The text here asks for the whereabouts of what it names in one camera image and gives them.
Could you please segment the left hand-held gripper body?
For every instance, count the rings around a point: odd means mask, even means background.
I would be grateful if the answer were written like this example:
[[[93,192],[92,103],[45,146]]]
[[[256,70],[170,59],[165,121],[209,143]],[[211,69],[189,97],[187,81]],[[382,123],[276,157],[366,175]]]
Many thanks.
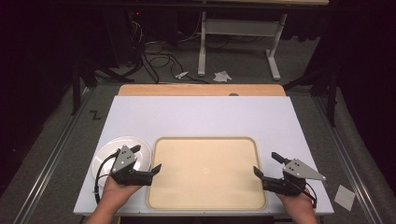
[[[133,153],[124,145],[119,150],[110,176],[123,186],[150,186],[154,175],[150,171],[151,154],[149,150]]]

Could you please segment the white table cover board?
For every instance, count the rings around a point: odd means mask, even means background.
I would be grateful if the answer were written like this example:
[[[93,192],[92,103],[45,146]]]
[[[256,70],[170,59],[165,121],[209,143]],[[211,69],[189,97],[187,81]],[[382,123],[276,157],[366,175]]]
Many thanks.
[[[265,175],[281,176],[281,165],[271,158],[275,151],[286,158],[298,158],[317,166],[289,97],[271,96],[116,96],[109,109],[95,154],[113,139],[134,136],[150,149],[166,136],[246,136],[256,143]],[[74,213],[90,215],[96,207],[94,177],[86,174]],[[166,211],[151,209],[148,188],[143,187],[120,209],[121,216],[259,216],[285,214],[274,193],[266,193],[262,209]]]

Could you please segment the crumpled white paper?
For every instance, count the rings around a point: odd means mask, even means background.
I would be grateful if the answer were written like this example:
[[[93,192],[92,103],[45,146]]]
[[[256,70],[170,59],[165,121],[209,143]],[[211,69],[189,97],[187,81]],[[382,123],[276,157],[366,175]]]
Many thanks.
[[[229,76],[229,74],[226,71],[217,72],[215,74],[215,77],[213,78],[213,80],[217,82],[227,82],[228,80],[231,79],[232,78]]]

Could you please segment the person's right hand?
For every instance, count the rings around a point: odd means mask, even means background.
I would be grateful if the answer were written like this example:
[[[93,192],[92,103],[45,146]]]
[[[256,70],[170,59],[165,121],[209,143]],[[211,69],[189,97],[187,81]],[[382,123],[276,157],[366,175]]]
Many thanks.
[[[285,211],[290,217],[297,218],[314,213],[312,200],[304,193],[300,193],[298,196],[286,196],[277,193],[276,196],[282,202]]]

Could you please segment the person's left hand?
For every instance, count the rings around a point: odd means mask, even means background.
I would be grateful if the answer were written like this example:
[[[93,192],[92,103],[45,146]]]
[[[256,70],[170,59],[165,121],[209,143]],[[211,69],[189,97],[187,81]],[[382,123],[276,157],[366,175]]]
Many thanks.
[[[119,185],[111,176],[106,179],[102,198],[98,207],[111,214],[115,214],[139,190],[141,186]]]

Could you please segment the white round plate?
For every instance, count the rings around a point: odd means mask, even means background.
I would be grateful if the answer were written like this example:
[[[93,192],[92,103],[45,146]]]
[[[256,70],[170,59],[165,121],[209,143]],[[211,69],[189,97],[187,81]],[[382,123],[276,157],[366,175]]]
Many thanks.
[[[119,154],[119,150],[122,146],[134,147],[140,145],[141,149],[149,150],[149,146],[141,139],[132,136],[124,136],[116,138],[109,143],[105,144],[94,156],[92,161],[92,174],[94,177],[94,183],[96,186],[103,187],[106,182],[106,178],[110,175],[110,169],[116,157]]]

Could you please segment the metal floor rail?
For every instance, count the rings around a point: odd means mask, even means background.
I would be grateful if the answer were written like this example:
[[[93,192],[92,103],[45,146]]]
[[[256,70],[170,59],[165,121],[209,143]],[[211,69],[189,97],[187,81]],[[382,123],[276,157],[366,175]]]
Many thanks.
[[[335,127],[331,125],[327,118],[327,112],[323,100],[319,97],[314,97],[313,102],[318,108],[319,114],[324,119],[328,130],[331,133],[332,140],[335,143],[336,153],[341,161],[341,164],[346,172],[346,176],[351,184],[352,189],[356,195],[357,200],[361,206],[361,209],[366,216],[369,224],[383,224],[383,220],[375,208],[372,197],[369,195],[369,191],[363,183],[361,176],[359,175],[353,160],[347,153],[347,148],[342,142],[341,136]]]
[[[43,169],[35,179],[35,183],[33,184],[26,200],[24,201],[19,213],[14,218],[12,224],[28,224],[31,215],[35,211],[39,200],[41,199],[48,183],[50,182],[50,179],[52,178],[62,155],[64,154],[65,145],[68,142],[69,136],[71,135],[71,132],[77,123],[82,107],[87,103],[91,96],[92,89],[85,88],[80,95],[81,102],[79,103],[79,108],[73,111],[73,114],[66,122],[66,125],[58,137],[54,148],[49,154],[49,158],[46,160]]]

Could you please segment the black metal stand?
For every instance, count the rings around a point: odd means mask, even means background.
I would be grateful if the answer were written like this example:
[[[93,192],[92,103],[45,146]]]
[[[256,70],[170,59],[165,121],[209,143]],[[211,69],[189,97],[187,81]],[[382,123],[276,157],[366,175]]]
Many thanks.
[[[296,86],[310,85],[310,94],[314,97],[325,96],[327,98],[326,118],[334,127],[334,111],[336,106],[337,67],[324,66],[306,75],[296,78],[283,85],[288,91]]]
[[[95,88],[97,80],[95,79],[94,72],[99,70],[106,75],[123,83],[134,83],[133,79],[123,77],[116,72],[106,68],[90,58],[77,60],[72,68],[72,90],[73,90],[73,111],[72,115],[75,116],[82,106],[82,93],[80,89],[80,81],[83,81],[86,87]]]

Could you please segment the beige plastic tray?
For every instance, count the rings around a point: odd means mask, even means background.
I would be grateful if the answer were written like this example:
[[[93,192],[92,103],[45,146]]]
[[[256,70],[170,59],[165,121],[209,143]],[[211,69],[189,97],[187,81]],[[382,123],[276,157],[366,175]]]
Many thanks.
[[[249,137],[164,137],[155,144],[152,164],[161,167],[148,188],[153,210],[251,211],[267,205]]]

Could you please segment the white paper sheet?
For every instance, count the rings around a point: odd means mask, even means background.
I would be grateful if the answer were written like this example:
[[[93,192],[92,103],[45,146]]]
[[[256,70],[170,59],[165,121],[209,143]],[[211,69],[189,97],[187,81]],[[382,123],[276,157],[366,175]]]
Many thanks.
[[[334,201],[344,207],[347,211],[351,211],[355,197],[356,195],[353,191],[340,185],[335,194]]]

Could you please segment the white metal desk frame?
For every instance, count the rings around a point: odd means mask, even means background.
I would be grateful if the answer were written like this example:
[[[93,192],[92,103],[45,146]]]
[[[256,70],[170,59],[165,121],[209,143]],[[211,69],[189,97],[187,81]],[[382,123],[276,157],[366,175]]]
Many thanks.
[[[207,35],[241,35],[256,37],[272,37],[273,45],[265,51],[273,80],[280,80],[276,64],[276,49],[283,33],[288,15],[282,14],[278,21],[245,21],[231,19],[208,19],[206,13],[201,13],[201,37],[198,58],[198,76],[205,75],[206,36]]]

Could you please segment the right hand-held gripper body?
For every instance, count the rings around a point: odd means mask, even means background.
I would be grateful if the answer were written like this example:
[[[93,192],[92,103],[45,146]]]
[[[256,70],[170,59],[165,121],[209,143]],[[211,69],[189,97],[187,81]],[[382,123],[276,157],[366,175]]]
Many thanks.
[[[325,181],[326,177],[304,162],[293,159],[282,169],[283,177],[276,179],[263,176],[262,188],[286,196],[298,196],[304,192],[307,179]]]

